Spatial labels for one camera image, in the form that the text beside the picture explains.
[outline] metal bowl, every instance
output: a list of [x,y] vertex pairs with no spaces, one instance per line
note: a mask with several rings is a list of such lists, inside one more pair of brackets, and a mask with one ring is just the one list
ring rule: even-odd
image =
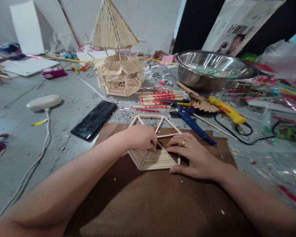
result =
[[220,92],[259,74],[249,62],[221,53],[184,51],[176,59],[180,82],[195,91]]

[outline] popsicle stick frame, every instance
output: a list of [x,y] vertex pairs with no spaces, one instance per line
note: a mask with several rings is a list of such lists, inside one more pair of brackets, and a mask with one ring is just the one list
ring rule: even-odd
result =
[[[132,121],[132,123],[129,125],[129,127],[132,126],[137,119],[140,121],[141,124],[144,124],[144,122],[140,117],[160,118],[160,122],[156,129],[156,133],[158,132],[163,120],[166,120],[178,132],[175,134],[157,136],[157,138],[171,137],[171,136],[182,133],[175,125],[173,125],[165,116],[162,116],[162,115],[137,115]],[[147,150],[137,150],[137,149],[128,151],[128,154],[132,158],[137,169],[141,171],[162,170],[162,169],[169,169],[171,168],[171,166],[177,165],[174,159],[169,155],[169,153],[165,150],[165,148],[159,142],[157,142],[157,145],[161,148],[161,150],[158,150],[157,153],[152,153]]]

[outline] hand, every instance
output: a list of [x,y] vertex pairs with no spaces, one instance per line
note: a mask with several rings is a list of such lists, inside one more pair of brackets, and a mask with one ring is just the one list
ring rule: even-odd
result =
[[157,152],[157,135],[153,127],[139,124],[129,127],[123,133],[129,142],[130,149]]
[[189,166],[172,166],[170,173],[179,173],[193,178],[215,180],[225,163],[216,159],[190,133],[174,136],[168,143],[167,152],[178,153],[189,159]]

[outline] gray floor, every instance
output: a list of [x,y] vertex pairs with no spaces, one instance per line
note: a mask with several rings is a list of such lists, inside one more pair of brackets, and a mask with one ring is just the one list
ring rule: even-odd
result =
[[[69,65],[67,62],[62,63],[62,66],[67,65]],[[161,75],[166,74],[164,68],[157,68],[155,71],[160,72]],[[94,74],[94,76],[87,78],[85,72],[80,73],[80,76],[95,87],[103,96],[106,96],[105,92],[98,88],[96,75],[93,73],[93,70],[89,69],[88,72],[89,74]],[[175,81],[178,78],[177,69],[172,69],[170,73],[172,76],[168,76],[167,79]],[[43,85],[36,90],[35,87],[41,82],[43,82]],[[42,162],[29,182],[26,190],[28,192],[51,172],[92,147],[95,140],[89,143],[75,136],[70,138],[64,136],[69,135],[70,130],[103,100],[74,73],[50,81],[45,80],[41,74],[30,78],[16,77],[11,79],[9,83],[0,87],[0,134],[10,134],[7,151],[0,157],[0,210],[14,194],[24,173],[38,158],[46,136],[45,124],[35,127],[30,126],[32,123],[44,120],[45,113],[33,113],[26,108],[26,104],[33,99],[50,94],[59,95],[64,100],[62,106],[51,111],[52,141]],[[157,84],[154,80],[147,80],[144,82],[144,86],[150,86],[150,83]],[[138,114],[136,111],[121,111],[122,107],[130,108],[131,105],[139,105],[137,95],[129,98],[107,96],[107,99],[118,105],[118,109],[109,120],[110,123],[129,124],[132,121],[130,117]],[[241,107],[237,110],[247,115],[261,116],[248,111],[246,107]],[[160,114],[168,115],[166,111],[162,111]],[[216,124],[212,118],[208,118],[208,120]],[[171,118],[171,121],[178,128],[189,128],[181,119]],[[197,122],[204,130],[213,130],[215,136],[227,137],[204,122]],[[231,128],[230,120],[221,118],[221,122]],[[248,122],[257,133],[250,136],[250,141],[265,135],[262,124],[252,120]],[[155,123],[151,120],[146,120],[146,124],[154,125]],[[240,154],[235,157],[240,170],[292,205],[254,167],[268,170],[296,195],[295,143],[276,140],[275,145],[269,145],[265,141],[260,141],[255,145],[247,146],[234,139],[229,139],[228,144],[230,150],[233,148],[240,151]],[[252,161],[256,161],[257,164],[255,166],[252,165]]]

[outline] power cord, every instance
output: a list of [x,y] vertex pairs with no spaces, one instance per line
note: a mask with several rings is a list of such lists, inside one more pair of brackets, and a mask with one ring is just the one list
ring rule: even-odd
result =
[[[253,144],[255,144],[257,141],[265,140],[265,139],[269,139],[269,138],[274,138],[274,137],[275,137],[275,136],[273,135],[273,136],[269,136],[269,137],[259,138],[259,139],[255,140],[253,143],[246,143],[246,142],[242,141],[240,138],[238,138],[238,137],[237,137],[232,131],[230,131],[230,129],[226,128],[226,126],[224,126],[223,124],[221,124],[221,123],[217,120],[216,116],[217,116],[217,114],[214,115],[214,119],[215,119],[215,121],[216,121],[219,125],[221,125],[224,129],[226,129],[228,132],[230,132],[234,137],[236,137],[236,138],[237,138],[240,142],[242,142],[243,144],[246,144],[246,145],[253,145]],[[275,134],[275,128],[277,127],[277,125],[278,125],[280,122],[281,122],[281,121],[277,121],[276,124],[272,127],[272,133],[273,133],[273,134]],[[251,132],[250,132],[249,134],[241,134],[241,133],[238,131],[238,124],[237,124],[237,126],[236,126],[236,131],[237,131],[237,133],[239,133],[240,135],[243,135],[243,136],[249,136],[249,135],[251,135],[251,134],[253,133],[253,129],[252,129],[252,127],[251,127],[247,122],[245,122],[244,125],[246,125],[248,128],[250,128],[250,129],[251,129]]]
[[[47,115],[47,125],[46,125],[46,129],[47,129],[47,135],[46,135],[46,138],[45,138],[45,142],[44,142],[44,145],[43,145],[43,149],[42,149],[42,152],[41,154],[39,155],[39,158],[31,165],[31,167],[27,170],[27,172],[25,173],[25,175],[23,176],[21,182],[20,182],[20,185],[19,187],[17,188],[16,192],[14,193],[13,197],[9,200],[9,202],[6,204],[6,206],[2,209],[2,211],[0,212],[0,216],[3,215],[3,213],[7,210],[7,208],[11,205],[14,205],[18,200],[19,198],[21,197],[23,191],[25,190],[25,188],[27,187],[27,184],[28,184],[28,181],[30,180],[31,176],[33,175],[35,169],[33,169],[36,165],[38,165],[41,160],[43,159],[43,156],[45,154],[45,151],[49,145],[49,143],[47,143],[48,139],[50,138],[50,117],[49,117],[49,112],[50,112],[50,109],[49,108],[46,108],[45,109],[45,112],[46,112],[46,115]],[[27,180],[27,183],[25,184],[25,186],[22,188],[23,184],[24,184],[24,181],[26,179],[26,177],[28,176],[28,174],[30,173],[30,171],[33,169],[33,172],[31,173],[31,175],[29,176],[30,178]]]

